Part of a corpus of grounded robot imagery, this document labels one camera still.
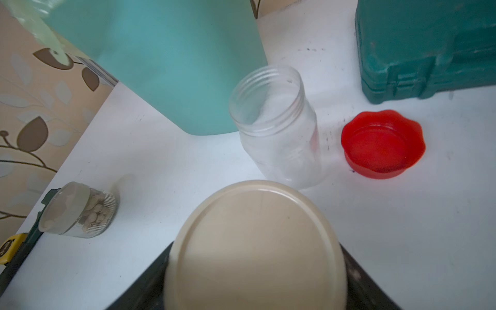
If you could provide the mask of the yellow-green bin liner bag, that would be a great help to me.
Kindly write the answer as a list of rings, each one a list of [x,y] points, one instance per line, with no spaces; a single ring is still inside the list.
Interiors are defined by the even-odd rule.
[[[1,0],[1,3],[29,31],[36,41],[49,49],[56,61],[62,65],[69,64],[68,55],[89,59],[88,55],[71,42],[54,32],[44,21],[50,13],[63,3],[60,0]]]

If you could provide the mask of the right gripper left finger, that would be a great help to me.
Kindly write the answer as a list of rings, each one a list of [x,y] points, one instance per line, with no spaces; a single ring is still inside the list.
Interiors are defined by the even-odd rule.
[[[107,309],[164,310],[164,283],[173,244],[170,244],[145,272]]]

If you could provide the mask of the beige-lid jar left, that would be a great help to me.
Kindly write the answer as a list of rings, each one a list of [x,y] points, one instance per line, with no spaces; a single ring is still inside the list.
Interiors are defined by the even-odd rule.
[[[70,182],[51,189],[42,199],[38,229],[44,233],[77,238],[94,238],[112,222],[118,204],[110,192]]]

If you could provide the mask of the yellow tape measure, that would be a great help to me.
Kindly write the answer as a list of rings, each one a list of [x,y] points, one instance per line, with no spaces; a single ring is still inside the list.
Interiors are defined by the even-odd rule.
[[[23,242],[27,239],[28,233],[20,233],[9,237],[0,249],[0,264],[6,266],[18,252]]]

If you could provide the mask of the green plastic tool case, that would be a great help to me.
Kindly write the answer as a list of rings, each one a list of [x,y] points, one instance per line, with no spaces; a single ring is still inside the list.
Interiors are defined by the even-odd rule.
[[[495,83],[494,1],[359,1],[355,32],[373,104]]]

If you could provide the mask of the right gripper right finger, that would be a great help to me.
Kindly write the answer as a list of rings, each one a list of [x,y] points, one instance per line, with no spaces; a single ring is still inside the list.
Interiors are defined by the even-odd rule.
[[[401,310],[363,270],[343,245],[347,272],[347,310]]]

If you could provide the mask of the beige jar lid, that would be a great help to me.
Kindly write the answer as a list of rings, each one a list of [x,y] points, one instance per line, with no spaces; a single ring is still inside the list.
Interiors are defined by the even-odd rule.
[[[345,309],[346,265],[316,205],[280,183],[235,183],[204,200],[173,242],[166,309]]]

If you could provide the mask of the green plastic trash bin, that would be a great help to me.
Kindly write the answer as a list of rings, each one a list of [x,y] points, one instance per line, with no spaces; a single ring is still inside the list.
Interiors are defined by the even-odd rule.
[[[186,133],[232,133],[229,98],[266,54],[247,0],[64,1],[46,24]]]

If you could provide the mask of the red jar lid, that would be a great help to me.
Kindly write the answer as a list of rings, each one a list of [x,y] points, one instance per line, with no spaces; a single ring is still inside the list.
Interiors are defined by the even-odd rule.
[[[352,170],[376,180],[402,174],[426,151],[421,125],[393,110],[355,116],[342,130],[341,145]]]

